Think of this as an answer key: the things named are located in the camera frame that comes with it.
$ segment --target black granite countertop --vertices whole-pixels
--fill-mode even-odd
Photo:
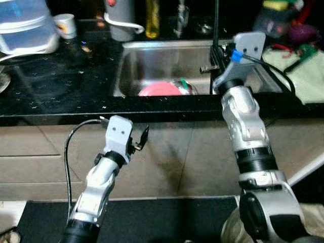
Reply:
[[[88,29],[94,23],[87,23]],[[62,40],[53,54],[6,63],[5,71],[12,81],[0,94],[0,126],[78,124],[114,114],[134,122],[222,119],[218,95],[112,96],[123,52],[121,43],[112,40],[107,29],[94,28],[80,36],[76,41]],[[184,38],[193,39],[196,35]],[[165,39],[172,37],[161,36],[158,40]],[[142,35],[137,40],[146,39]],[[288,93],[261,93],[255,98],[264,118],[324,117],[324,104],[302,105]]]

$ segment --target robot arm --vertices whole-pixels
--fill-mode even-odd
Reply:
[[[260,32],[241,33],[234,38],[236,49],[260,59],[265,36]],[[255,65],[232,57],[225,72],[213,82],[222,95],[223,117],[229,128],[242,188],[239,210],[248,234],[268,242],[288,242],[308,236],[299,203],[278,170],[259,105],[244,86]]]
[[[120,116],[110,118],[106,132],[104,154],[98,154],[95,165],[87,175],[87,186],[74,206],[60,243],[95,243],[100,224],[108,205],[115,178],[131,154],[142,150],[147,138],[147,127],[140,143],[132,144],[133,123]]]

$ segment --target plastic food container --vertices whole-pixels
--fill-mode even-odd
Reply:
[[[0,0],[0,51],[51,53],[59,36],[44,0]]]

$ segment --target sink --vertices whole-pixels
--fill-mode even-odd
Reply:
[[[200,74],[199,67],[210,65],[211,40],[133,42],[123,45],[114,96],[137,96],[155,82],[184,78],[197,93],[210,93],[210,74]],[[246,85],[254,93],[281,92],[266,70],[256,65],[248,75]]]

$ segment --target blue connector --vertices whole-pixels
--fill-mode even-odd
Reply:
[[[235,62],[240,62],[242,59],[243,53],[237,51],[237,49],[233,50],[232,56],[231,56],[231,60],[235,61]]]

